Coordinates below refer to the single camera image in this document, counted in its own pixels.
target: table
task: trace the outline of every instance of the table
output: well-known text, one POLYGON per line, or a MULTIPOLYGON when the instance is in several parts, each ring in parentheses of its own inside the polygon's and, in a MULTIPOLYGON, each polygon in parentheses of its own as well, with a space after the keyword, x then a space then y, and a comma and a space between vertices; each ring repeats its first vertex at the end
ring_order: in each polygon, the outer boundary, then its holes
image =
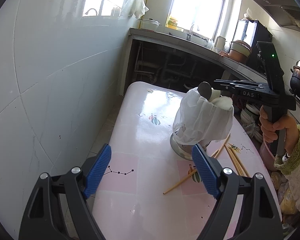
MULTIPOLYGON (((112 158, 92 211, 107 240, 196 239, 210 216, 216 201, 202 182, 190 178, 162 194, 194 165, 179 157, 169 142, 184 95, 144 82, 129 86, 109 142, 112 158)), ((235 118, 230 132, 228 142, 240 148, 238 155, 250 175, 264 175, 280 213, 267 169, 235 118)), ((210 156, 221 144, 212 141, 207 154, 210 156)), ((218 160, 222 167, 235 171, 225 149, 218 160)), ((233 236, 241 203, 242 196, 238 196, 225 239, 233 236)))

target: hand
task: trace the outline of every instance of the hand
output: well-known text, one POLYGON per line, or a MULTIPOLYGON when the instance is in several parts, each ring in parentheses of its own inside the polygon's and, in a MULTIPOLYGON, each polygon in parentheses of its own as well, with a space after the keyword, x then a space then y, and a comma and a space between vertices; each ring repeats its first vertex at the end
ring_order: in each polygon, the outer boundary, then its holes
POLYGON ((276 130, 281 130, 286 128, 286 138, 284 142, 284 148, 287 153, 291 155, 294 147, 299 141, 299 130, 297 128, 296 120, 292 116, 285 114, 277 122, 271 123, 268 120, 268 115, 263 109, 263 106, 260 109, 260 122, 261 130, 263 132, 263 138, 266 142, 272 143, 278 139, 276 130))

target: floor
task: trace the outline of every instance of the floor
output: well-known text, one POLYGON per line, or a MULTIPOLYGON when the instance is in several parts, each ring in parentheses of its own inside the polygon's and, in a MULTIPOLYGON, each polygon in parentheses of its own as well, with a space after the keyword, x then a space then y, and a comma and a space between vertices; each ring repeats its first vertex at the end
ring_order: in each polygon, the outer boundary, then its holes
MULTIPOLYGON (((96 140, 94 141, 87 158, 97 155, 97 153, 99 152, 101 147, 105 143, 109 143, 109 140, 110 140, 111 134, 112 134, 112 130, 113 130, 113 127, 115 124, 115 120, 117 119, 122 101, 123 101, 123 97, 119 96, 118 99, 116 100, 116 103, 113 106, 112 110, 108 114, 105 123, 102 125, 100 132, 98 133, 96 140)), ((92 207, 93 207, 93 203, 94 203, 94 196, 95 196, 95 194, 91 195, 90 198, 87 199, 87 204, 88 204, 88 207, 91 212, 92 212, 92 207)), ((72 222, 72 218, 71 218, 71 214, 70 214, 70 211, 68 208, 66 196, 60 195, 60 200, 61 200, 61 207, 62 207, 63 214, 65 216, 65 223, 66 223, 66 227, 67 227, 69 236, 72 237, 73 239, 79 239, 77 232, 74 228, 74 224, 72 222)))

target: range hood vent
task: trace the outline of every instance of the range hood vent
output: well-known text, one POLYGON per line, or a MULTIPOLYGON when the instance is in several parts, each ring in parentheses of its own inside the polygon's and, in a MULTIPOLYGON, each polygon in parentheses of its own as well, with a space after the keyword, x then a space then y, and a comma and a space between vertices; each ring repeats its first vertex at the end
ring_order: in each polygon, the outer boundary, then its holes
POLYGON ((300 32, 300 7, 295 0, 254 0, 280 27, 300 32))

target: blue gripper pad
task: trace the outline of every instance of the blue gripper pad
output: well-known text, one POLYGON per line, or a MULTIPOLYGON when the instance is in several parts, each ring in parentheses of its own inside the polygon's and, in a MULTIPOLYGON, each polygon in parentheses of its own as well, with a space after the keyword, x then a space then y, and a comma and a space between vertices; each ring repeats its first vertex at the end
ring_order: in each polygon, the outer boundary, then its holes
POLYGON ((197 145, 192 147, 192 159, 207 192, 215 199, 219 198, 221 192, 218 186, 218 177, 197 145))
POLYGON ((86 176, 86 187, 82 193, 86 199, 89 198, 91 194, 94 194, 96 192, 110 160, 111 147, 109 145, 106 145, 102 149, 102 152, 99 153, 96 162, 92 166, 89 174, 86 176))

